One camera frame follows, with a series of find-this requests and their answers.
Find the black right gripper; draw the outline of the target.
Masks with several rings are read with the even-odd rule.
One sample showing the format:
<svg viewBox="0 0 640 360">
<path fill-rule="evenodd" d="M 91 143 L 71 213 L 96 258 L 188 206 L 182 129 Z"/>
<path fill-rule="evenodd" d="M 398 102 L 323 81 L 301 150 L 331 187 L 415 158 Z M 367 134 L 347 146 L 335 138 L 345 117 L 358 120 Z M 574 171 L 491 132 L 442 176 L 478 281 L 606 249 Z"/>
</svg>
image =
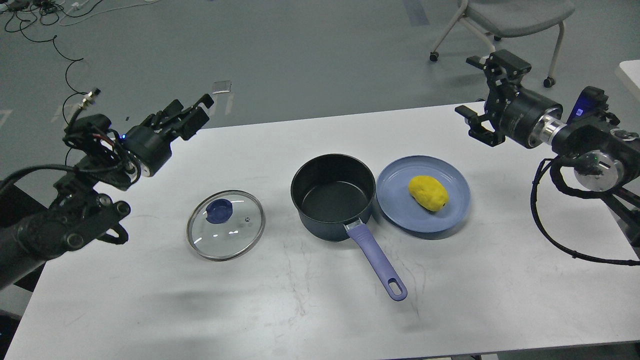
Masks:
<svg viewBox="0 0 640 360">
<path fill-rule="evenodd" d="M 483 125 L 490 120 L 486 113 L 479 115 L 466 105 L 455 107 L 454 111 L 469 127 L 468 136 L 490 147 L 501 145 L 506 137 L 529 150 L 539 146 L 543 118 L 559 119 L 563 106 L 538 92 L 522 88 L 522 79 L 530 73 L 531 64 L 505 49 L 484 57 L 471 55 L 466 63 L 483 72 L 488 88 L 486 102 L 500 103 L 493 120 L 495 130 Z"/>
</svg>

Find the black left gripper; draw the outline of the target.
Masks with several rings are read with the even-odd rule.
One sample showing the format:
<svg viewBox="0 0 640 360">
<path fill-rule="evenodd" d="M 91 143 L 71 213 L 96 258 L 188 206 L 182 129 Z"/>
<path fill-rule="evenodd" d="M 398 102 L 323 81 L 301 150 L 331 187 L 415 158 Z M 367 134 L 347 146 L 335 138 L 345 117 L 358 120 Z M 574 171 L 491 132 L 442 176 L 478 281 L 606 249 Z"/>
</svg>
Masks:
<svg viewBox="0 0 640 360">
<path fill-rule="evenodd" d="M 149 114 L 122 137 L 124 148 L 134 156 L 144 177 L 153 177 L 173 155 L 171 143 L 180 137 L 189 141 L 210 121 L 208 109 L 215 104 L 205 93 L 194 105 L 184 108 L 180 100 L 172 100 L 167 107 Z"/>
</svg>

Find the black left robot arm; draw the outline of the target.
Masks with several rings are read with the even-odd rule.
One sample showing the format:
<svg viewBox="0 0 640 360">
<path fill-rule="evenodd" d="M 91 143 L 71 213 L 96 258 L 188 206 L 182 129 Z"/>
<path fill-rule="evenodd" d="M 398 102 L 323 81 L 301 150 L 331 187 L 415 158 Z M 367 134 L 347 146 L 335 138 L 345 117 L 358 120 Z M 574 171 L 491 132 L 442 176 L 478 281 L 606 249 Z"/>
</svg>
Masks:
<svg viewBox="0 0 640 360">
<path fill-rule="evenodd" d="M 83 94 L 64 130 L 62 141 L 83 152 L 75 165 L 42 164 L 10 173 L 1 182 L 1 194 L 38 171 L 59 171 L 54 183 L 57 195 L 49 207 L 19 219 L 1 230 L 1 287 L 13 285 L 36 268 L 68 252 L 78 251 L 94 240 L 125 244 L 129 235 L 121 220 L 131 206 L 114 201 L 95 187 L 103 183 L 127 191 L 143 177 L 153 177 L 172 156 L 176 139 L 189 141 L 210 117 L 215 101 L 203 94 L 194 105 L 178 99 L 149 114 L 140 124 L 120 134 L 104 114 L 82 116 L 95 103 L 100 89 Z"/>
</svg>

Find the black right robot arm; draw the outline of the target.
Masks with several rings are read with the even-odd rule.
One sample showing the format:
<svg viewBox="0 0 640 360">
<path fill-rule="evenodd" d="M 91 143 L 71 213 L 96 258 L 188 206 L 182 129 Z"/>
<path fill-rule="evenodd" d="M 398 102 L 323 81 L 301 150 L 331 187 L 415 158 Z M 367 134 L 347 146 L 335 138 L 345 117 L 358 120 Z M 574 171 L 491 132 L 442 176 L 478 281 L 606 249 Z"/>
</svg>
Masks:
<svg viewBox="0 0 640 360">
<path fill-rule="evenodd" d="M 602 201 L 626 225 L 631 244 L 639 244 L 639 196 L 626 189 L 639 177 L 639 135 L 620 127 L 605 91 L 586 86 L 562 120 L 562 105 L 522 86 L 531 65 L 517 55 L 502 49 L 487 57 L 470 56 L 466 63 L 483 72 L 489 89 L 483 114 L 466 105 L 455 108 L 470 128 L 468 135 L 491 147 L 506 139 L 529 150 L 546 144 L 555 154 L 540 162 L 532 181 L 530 210 L 539 232 L 574 259 L 638 266 L 637 260 L 604 259 L 567 248 L 551 237 L 538 214 L 538 186 L 549 174 L 560 193 Z"/>
</svg>

